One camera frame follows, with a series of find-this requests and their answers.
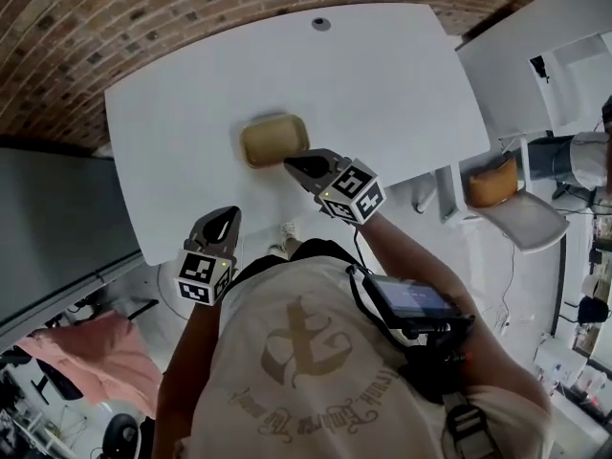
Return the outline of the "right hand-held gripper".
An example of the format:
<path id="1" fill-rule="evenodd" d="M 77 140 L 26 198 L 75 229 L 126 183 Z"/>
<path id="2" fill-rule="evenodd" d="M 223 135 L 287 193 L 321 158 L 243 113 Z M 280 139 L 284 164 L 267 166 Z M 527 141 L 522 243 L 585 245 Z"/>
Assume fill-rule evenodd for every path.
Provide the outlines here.
<path id="1" fill-rule="evenodd" d="M 318 148 L 283 164 L 328 214 L 347 223 L 365 224 L 386 199 L 379 176 L 357 158 Z"/>

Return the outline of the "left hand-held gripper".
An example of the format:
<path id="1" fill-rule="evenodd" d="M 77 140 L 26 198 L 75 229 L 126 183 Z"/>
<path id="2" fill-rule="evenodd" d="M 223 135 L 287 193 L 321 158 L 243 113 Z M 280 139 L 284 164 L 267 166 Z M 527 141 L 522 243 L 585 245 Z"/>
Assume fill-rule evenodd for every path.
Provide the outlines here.
<path id="1" fill-rule="evenodd" d="M 223 298 L 236 271 L 241 221 L 241 209 L 231 206 L 195 222 L 177 257 L 174 282 L 178 296 L 207 306 Z"/>

